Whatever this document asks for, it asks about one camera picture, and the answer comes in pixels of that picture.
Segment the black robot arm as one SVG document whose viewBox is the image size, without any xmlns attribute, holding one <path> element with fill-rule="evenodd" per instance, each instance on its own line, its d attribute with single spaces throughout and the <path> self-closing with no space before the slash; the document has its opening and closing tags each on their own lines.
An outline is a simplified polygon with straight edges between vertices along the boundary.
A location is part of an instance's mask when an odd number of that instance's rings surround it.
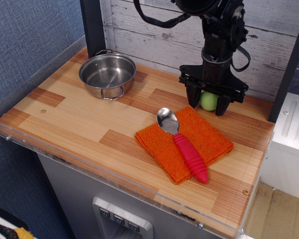
<svg viewBox="0 0 299 239">
<path fill-rule="evenodd" d="M 181 65 L 179 81 L 186 86 L 188 103 L 195 108 L 201 92 L 218 96 L 216 115 L 222 116 L 230 103 L 242 103 L 248 85 L 231 72 L 233 53 L 250 54 L 241 47 L 248 34 L 241 0 L 177 0 L 177 7 L 189 16 L 202 20 L 204 46 L 201 65 Z"/>
</svg>

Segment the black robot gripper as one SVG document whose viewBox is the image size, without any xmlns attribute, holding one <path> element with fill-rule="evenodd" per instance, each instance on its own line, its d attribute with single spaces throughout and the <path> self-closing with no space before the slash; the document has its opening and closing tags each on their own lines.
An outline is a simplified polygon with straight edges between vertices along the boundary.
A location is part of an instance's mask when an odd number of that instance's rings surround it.
<svg viewBox="0 0 299 239">
<path fill-rule="evenodd" d="M 208 54 L 203 49 L 201 56 L 201 65 L 180 66 L 179 81 L 185 84 L 188 103 L 192 108 L 200 102 L 202 91 L 218 95 L 215 114 L 222 116 L 230 103 L 244 101 L 248 86 L 231 72 L 233 52 L 228 51 L 221 57 Z"/>
</svg>

